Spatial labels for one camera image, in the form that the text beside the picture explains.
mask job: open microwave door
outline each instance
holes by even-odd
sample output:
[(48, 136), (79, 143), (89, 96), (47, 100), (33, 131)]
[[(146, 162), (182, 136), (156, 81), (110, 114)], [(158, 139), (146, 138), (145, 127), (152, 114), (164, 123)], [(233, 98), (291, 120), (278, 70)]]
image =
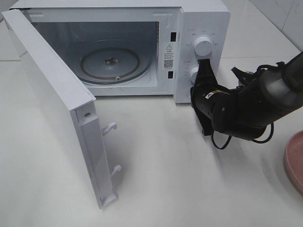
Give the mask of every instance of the open microwave door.
[(62, 144), (82, 150), (100, 208), (116, 199), (94, 101), (96, 98), (68, 68), (18, 9), (3, 13), (9, 34), (46, 119)]

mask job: white knob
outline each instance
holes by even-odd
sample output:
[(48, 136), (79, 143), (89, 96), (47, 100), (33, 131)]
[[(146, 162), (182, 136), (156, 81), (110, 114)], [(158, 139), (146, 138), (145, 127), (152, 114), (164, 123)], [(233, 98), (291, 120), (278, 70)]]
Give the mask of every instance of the white knob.
[(190, 80), (192, 83), (195, 82), (196, 77), (197, 77), (197, 73), (198, 73), (198, 67), (194, 67), (191, 71), (190, 71)]
[(194, 50), (199, 56), (208, 55), (213, 48), (213, 41), (210, 37), (204, 35), (194, 41)]

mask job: white table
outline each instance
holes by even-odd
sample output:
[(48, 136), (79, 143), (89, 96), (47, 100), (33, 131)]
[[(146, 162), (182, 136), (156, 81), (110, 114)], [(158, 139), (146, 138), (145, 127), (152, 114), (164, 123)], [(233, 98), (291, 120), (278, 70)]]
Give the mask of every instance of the white table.
[[(232, 17), (219, 83), (230, 69), (255, 71), (299, 51), (249, 1), (226, 0)], [(283, 167), (288, 139), (303, 129), (303, 109), (275, 124), (264, 145), (233, 138), (216, 150), (190, 105), (171, 96), (101, 97), (101, 125), (118, 200), (99, 210), (82, 154), (66, 151), (43, 118), (0, 24), (0, 226), (301, 227), (303, 197)], [(224, 142), (223, 135), (215, 139)]]

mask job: cable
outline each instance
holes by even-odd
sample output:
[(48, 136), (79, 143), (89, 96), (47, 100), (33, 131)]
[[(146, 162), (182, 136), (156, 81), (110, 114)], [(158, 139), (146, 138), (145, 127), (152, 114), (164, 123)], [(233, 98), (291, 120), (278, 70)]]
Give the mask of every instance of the cable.
[(231, 141), (232, 139), (232, 136), (228, 136), (228, 139), (226, 141), (226, 143), (222, 146), (222, 147), (218, 147), (214, 141), (214, 130), (212, 131), (212, 142), (213, 142), (213, 145), (217, 148), (217, 149), (220, 149), (220, 150), (224, 150), (227, 145), (229, 144), (229, 142)]
[(259, 143), (259, 144), (267, 143), (268, 141), (270, 141), (270, 139), (273, 137), (273, 135), (274, 135), (274, 123), (271, 123), (270, 124), (270, 134), (269, 134), (269, 137), (266, 140), (263, 140), (263, 141), (251, 140), (251, 141), (253, 141), (255, 143)]

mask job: microwave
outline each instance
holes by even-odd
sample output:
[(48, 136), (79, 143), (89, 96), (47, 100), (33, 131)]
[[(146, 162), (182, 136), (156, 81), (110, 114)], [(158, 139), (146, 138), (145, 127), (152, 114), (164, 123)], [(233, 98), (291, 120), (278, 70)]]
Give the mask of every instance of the microwave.
[(199, 59), (217, 72), (230, 13), (220, 0), (19, 0), (3, 12), (46, 119), (83, 153), (100, 208), (116, 199), (95, 96), (190, 102)]

